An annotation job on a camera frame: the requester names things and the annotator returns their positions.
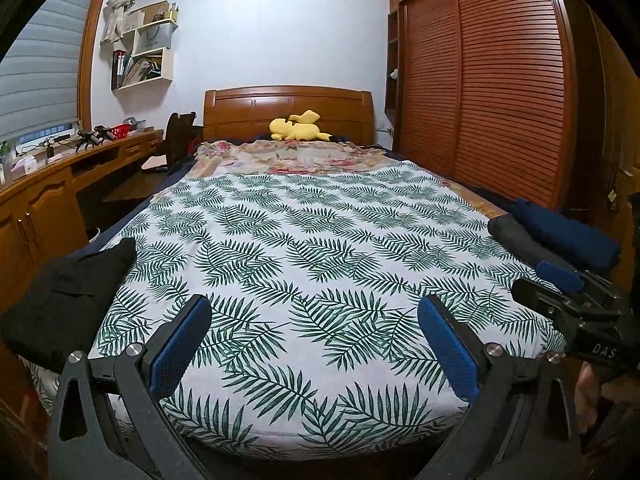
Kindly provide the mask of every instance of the wooden wardrobe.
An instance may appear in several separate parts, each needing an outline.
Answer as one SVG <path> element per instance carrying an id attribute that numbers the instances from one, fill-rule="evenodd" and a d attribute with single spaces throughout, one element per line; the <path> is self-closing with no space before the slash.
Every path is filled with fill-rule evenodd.
<path id="1" fill-rule="evenodd" d="M 403 0 L 397 21 L 394 149 L 461 183 L 560 208 L 578 91 L 563 0 Z"/>

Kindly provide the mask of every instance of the small basket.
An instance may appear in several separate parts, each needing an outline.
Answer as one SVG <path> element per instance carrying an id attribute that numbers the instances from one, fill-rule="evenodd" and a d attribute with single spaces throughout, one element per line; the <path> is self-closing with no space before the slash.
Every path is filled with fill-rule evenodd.
<path id="1" fill-rule="evenodd" d="M 115 136 L 116 139 L 124 139 L 129 135 L 129 132 L 131 131 L 131 125 L 121 124 L 120 126 L 114 126 L 113 128 L 110 128 L 109 131 Z"/>

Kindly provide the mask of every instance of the gray roller blind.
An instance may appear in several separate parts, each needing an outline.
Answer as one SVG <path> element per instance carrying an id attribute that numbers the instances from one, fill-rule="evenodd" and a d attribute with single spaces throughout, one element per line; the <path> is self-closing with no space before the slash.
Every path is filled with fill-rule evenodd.
<path id="1" fill-rule="evenodd" d="M 78 65 L 91 0 L 47 0 L 0 62 L 0 140 L 78 120 Z"/>

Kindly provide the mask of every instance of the white blanket with green leaves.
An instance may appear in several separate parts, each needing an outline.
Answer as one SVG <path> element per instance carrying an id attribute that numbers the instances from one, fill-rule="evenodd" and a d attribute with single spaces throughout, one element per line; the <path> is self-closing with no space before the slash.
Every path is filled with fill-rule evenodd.
<path id="1" fill-rule="evenodd" d="M 183 434 L 285 460 L 418 440 L 465 407 L 418 328 L 420 298 L 438 294 L 482 341 L 510 353 L 558 344 L 545 319 L 510 298 L 513 280 L 532 271 L 486 223 L 409 162 L 183 180 L 110 243 L 135 237 L 138 257 L 90 356 L 146 341 L 203 294 L 210 331 L 161 401 Z"/>

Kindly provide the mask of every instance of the metal screw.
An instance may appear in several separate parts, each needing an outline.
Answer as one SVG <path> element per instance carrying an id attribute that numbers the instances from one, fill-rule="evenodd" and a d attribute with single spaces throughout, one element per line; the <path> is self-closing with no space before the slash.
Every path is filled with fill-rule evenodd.
<path id="1" fill-rule="evenodd" d="M 69 354 L 69 362 L 70 363 L 77 363 L 78 361 L 80 361 L 82 359 L 82 352 L 79 350 L 76 350 L 75 352 L 71 352 L 71 354 Z"/>
<path id="2" fill-rule="evenodd" d="M 135 357 L 142 352 L 142 345 L 140 343 L 133 343 L 127 346 L 127 355 L 130 357 Z"/>
<path id="3" fill-rule="evenodd" d="M 484 349 L 492 357 L 500 357 L 504 354 L 504 348 L 502 348 L 498 343 L 487 343 L 484 346 Z"/>
<path id="4" fill-rule="evenodd" d="M 557 365 L 560 363 L 560 361 L 562 361 L 562 357 L 558 352 L 547 352 L 545 354 L 545 357 L 547 361 L 554 365 Z"/>

